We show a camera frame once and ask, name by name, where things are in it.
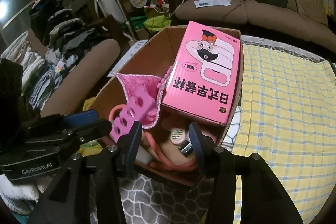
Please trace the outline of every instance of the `pink fuzzy pouch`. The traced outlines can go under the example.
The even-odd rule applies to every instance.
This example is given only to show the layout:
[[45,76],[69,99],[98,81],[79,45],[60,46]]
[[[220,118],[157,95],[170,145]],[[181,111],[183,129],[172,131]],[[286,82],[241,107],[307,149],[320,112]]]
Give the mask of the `pink fuzzy pouch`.
[[156,100],[156,105],[153,106],[141,120],[142,128],[144,129],[153,128],[159,120],[163,91],[171,69],[172,66],[169,67],[169,70],[163,78],[154,75],[117,74],[117,78],[123,87],[127,102],[130,98],[135,97],[135,91],[139,86],[144,87],[147,93]]

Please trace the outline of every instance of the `metal screw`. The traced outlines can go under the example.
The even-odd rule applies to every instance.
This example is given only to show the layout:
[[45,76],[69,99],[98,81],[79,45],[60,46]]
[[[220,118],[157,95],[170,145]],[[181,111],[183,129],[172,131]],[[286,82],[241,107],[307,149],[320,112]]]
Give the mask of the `metal screw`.
[[214,149],[217,153],[223,153],[225,148],[221,146],[216,146]]
[[75,153],[75,154],[72,154],[71,158],[73,160],[78,160],[80,157],[82,157],[82,154],[80,153]]
[[107,149],[110,152],[114,152],[114,151],[116,151],[118,149],[118,146],[116,146],[116,145],[110,145]]
[[253,153],[253,154],[251,154],[251,156],[254,160],[260,160],[261,159],[261,156],[257,153]]

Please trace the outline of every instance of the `pink box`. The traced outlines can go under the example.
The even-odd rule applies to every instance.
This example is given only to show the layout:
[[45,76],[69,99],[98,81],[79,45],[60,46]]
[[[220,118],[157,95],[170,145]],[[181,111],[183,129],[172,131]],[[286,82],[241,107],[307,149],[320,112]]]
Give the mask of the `pink box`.
[[214,124],[226,124],[235,92],[240,40],[190,21],[163,104]]

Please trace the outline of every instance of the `bright light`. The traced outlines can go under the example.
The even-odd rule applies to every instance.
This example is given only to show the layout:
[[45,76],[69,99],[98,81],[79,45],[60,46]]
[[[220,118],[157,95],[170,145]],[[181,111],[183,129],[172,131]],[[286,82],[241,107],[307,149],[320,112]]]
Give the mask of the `bright light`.
[[3,18],[7,12],[7,5],[4,2],[0,3],[0,18]]

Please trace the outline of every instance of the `yellow checkered tablecloth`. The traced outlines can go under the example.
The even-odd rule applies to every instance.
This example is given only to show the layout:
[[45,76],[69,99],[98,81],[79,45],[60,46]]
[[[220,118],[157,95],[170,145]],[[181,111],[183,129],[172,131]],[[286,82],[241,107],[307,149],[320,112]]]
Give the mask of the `yellow checkered tablecloth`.
[[[241,129],[233,154],[259,153],[304,223],[336,183],[336,78],[329,62],[244,45]],[[234,223],[241,217],[241,177]]]

